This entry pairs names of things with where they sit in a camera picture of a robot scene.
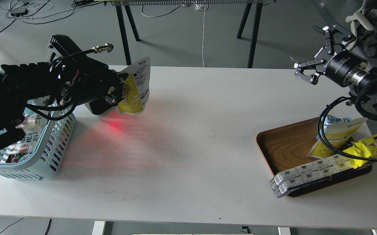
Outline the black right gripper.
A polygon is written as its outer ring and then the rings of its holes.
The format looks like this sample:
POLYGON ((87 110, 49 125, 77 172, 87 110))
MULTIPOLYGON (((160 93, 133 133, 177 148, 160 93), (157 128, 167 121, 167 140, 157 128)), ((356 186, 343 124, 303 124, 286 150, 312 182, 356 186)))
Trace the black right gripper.
POLYGON ((328 55, 333 56, 327 62, 324 58, 315 58, 304 63, 290 57, 296 69, 294 75, 313 85, 318 83, 320 75, 323 74, 341 87, 359 86, 368 75, 364 67, 367 61, 346 50, 356 42, 356 36, 338 23, 324 28, 315 25, 313 29, 324 35, 324 50, 328 55))

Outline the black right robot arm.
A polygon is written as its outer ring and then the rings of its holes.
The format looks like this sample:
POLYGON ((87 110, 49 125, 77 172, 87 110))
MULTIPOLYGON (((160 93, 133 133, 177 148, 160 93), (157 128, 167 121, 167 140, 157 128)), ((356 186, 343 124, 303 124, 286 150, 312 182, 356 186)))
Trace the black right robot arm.
POLYGON ((341 87, 349 87, 356 110, 377 121, 377 68, 366 71, 367 60, 346 49, 356 37, 338 23, 324 28, 314 27, 325 38, 325 45, 313 60, 299 62, 295 58, 295 76, 316 85, 321 75, 341 87))

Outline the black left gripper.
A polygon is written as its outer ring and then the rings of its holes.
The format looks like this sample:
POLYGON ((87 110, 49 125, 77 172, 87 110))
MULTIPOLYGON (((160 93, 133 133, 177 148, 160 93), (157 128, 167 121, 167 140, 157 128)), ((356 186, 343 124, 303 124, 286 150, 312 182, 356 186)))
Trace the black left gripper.
POLYGON ((111 105, 118 105, 126 98, 123 86, 129 73, 100 69, 90 74, 90 101, 105 99, 111 105))

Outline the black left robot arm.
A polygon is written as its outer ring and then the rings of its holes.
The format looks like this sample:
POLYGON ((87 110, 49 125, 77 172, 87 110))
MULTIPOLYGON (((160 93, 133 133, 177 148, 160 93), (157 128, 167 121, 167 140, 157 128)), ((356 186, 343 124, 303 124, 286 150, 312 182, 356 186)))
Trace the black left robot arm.
POLYGON ((66 35, 53 35, 45 62, 0 67, 0 150, 25 137, 18 125, 26 108, 48 120, 69 116, 85 104, 100 115, 124 100, 130 91, 126 72, 88 57, 89 53, 111 52, 112 44, 83 51, 66 35))

